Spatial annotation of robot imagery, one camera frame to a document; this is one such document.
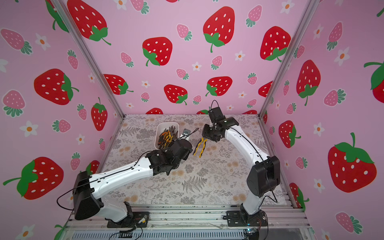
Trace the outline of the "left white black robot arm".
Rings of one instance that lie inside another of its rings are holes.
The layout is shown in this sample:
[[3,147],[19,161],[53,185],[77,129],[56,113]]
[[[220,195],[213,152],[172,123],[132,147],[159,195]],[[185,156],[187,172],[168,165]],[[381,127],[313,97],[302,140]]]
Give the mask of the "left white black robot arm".
[[73,189],[75,220],[86,220],[93,216],[103,217],[113,223],[133,218],[129,203],[114,203],[104,198],[111,191],[135,181],[158,174],[170,174],[187,160],[193,152],[192,144],[176,140],[169,148],[145,152],[136,162],[99,174],[78,174]]

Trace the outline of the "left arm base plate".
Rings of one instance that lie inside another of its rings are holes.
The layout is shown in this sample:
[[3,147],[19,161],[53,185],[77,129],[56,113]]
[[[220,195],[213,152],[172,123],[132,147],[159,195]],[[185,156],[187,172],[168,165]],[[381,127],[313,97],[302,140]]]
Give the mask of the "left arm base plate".
[[107,228],[146,228],[149,215],[150,212],[133,212],[132,215],[128,215],[126,218],[117,223],[109,220]]

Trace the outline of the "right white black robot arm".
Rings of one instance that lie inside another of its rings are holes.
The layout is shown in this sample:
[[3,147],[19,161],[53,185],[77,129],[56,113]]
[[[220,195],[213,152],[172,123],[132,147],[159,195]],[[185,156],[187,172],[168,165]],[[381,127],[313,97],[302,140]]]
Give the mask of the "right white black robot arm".
[[272,192],[281,182],[280,160],[263,152],[245,134],[240,124],[233,117],[226,118],[220,107],[208,110],[211,124],[206,124],[202,131],[203,138],[219,142],[229,141],[251,167],[247,177],[249,194],[242,203],[243,216],[254,216],[261,211],[261,206],[268,192]]

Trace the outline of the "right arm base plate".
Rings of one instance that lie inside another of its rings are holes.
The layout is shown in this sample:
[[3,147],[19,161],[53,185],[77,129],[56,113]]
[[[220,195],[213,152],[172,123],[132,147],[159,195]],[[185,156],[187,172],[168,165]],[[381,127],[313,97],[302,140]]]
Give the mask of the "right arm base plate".
[[248,215],[245,211],[227,211],[223,216],[223,220],[227,221],[229,227],[267,227],[268,220],[264,211],[256,214]]

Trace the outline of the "white plastic storage box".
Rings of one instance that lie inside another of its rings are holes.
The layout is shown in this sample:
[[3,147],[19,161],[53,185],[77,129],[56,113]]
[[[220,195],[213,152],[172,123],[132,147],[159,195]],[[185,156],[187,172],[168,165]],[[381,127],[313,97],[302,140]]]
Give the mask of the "white plastic storage box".
[[172,145],[172,141],[178,138],[179,124],[176,122],[164,122],[157,126],[155,136],[155,148],[162,150]]

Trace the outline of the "yellow black combination pliers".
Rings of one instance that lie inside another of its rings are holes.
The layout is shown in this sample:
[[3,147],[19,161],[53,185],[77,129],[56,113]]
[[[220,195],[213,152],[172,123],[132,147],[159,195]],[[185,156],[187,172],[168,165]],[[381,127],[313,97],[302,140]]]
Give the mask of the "yellow black combination pliers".
[[199,142],[197,143],[196,147],[195,147],[195,150],[193,152],[193,155],[194,156],[198,156],[199,158],[202,157],[204,151],[205,151],[205,148],[206,148],[206,143],[207,143],[207,140],[206,138],[201,138],[199,140]]

